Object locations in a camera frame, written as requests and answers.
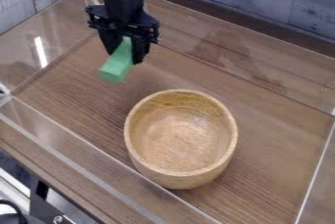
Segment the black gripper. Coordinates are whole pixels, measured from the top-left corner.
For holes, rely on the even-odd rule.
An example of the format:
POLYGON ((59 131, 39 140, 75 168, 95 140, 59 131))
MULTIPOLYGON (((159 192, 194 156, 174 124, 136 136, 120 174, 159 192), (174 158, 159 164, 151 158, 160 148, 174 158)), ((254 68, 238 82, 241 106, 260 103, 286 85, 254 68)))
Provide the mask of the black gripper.
POLYGON ((159 36, 159 21, 144 11, 143 0, 103 0, 84 11, 87 25, 98 31, 107 54, 115 52, 123 37, 130 37, 132 62, 140 64, 159 36))

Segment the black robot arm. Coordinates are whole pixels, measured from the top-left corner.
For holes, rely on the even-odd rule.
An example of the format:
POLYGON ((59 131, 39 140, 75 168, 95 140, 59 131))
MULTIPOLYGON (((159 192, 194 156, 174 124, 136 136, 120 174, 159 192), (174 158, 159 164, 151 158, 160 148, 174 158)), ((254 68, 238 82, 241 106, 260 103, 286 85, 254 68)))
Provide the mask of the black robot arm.
POLYGON ((123 39, 130 39, 134 65, 142 63, 159 37, 159 20, 146 12, 143 5, 143 0, 103 0, 102 5, 84 8, 87 25, 98 31, 108 54, 116 51, 123 39))

